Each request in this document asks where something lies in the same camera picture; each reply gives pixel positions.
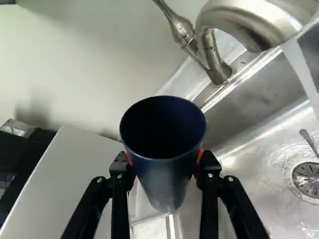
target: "sink drain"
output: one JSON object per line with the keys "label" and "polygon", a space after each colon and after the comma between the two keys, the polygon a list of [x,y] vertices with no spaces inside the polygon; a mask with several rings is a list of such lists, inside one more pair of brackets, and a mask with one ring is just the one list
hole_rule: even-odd
{"label": "sink drain", "polygon": [[319,163],[306,162],[297,165],[293,169],[292,180],[304,195],[319,198]]}

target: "running water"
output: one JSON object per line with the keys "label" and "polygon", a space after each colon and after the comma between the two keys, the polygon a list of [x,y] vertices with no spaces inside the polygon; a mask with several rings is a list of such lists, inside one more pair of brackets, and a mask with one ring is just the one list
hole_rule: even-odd
{"label": "running water", "polygon": [[306,63],[303,51],[295,38],[292,38],[288,42],[282,44],[281,48],[293,70],[299,77],[299,80],[301,81],[301,84],[315,111],[317,120],[319,121],[319,93],[313,81],[311,71]]}

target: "sink basin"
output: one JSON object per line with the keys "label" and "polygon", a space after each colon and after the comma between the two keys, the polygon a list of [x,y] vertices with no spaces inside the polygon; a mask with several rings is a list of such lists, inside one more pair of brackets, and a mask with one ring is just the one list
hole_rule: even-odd
{"label": "sink basin", "polygon": [[[319,18],[299,36],[315,80],[319,79],[319,55],[314,54],[319,52],[318,36]],[[304,128],[319,138],[319,123],[281,49],[262,53],[243,66],[255,57],[243,53],[232,64],[240,65],[240,70],[229,83],[220,88],[210,84],[192,98],[207,119],[203,148],[220,161],[221,176],[241,181],[271,238],[319,239],[319,199],[299,190],[292,176],[303,163],[319,163],[299,135]],[[153,209],[137,182],[130,195],[133,238],[196,239],[200,210],[201,192],[194,179],[181,208],[170,215]],[[221,201],[219,239],[236,239]]]}
{"label": "sink basin", "polygon": [[319,238],[319,199],[304,195],[292,182],[296,166],[319,162],[299,135],[301,128],[319,137],[309,102],[285,109],[214,152],[222,174],[240,179],[272,238]]}
{"label": "sink basin", "polygon": [[[304,195],[292,181],[296,166],[305,162],[319,163],[299,135],[301,128],[314,139],[319,138],[319,123],[308,101],[298,101],[222,147],[211,148],[222,165],[221,176],[239,178],[274,239],[319,238],[319,199]],[[132,193],[137,197],[130,198],[130,204],[135,203],[135,207],[131,207],[133,238],[199,237],[201,192],[194,180],[188,186],[182,207],[171,215],[152,209],[140,184],[134,190]],[[221,201],[219,238],[237,238]]]}

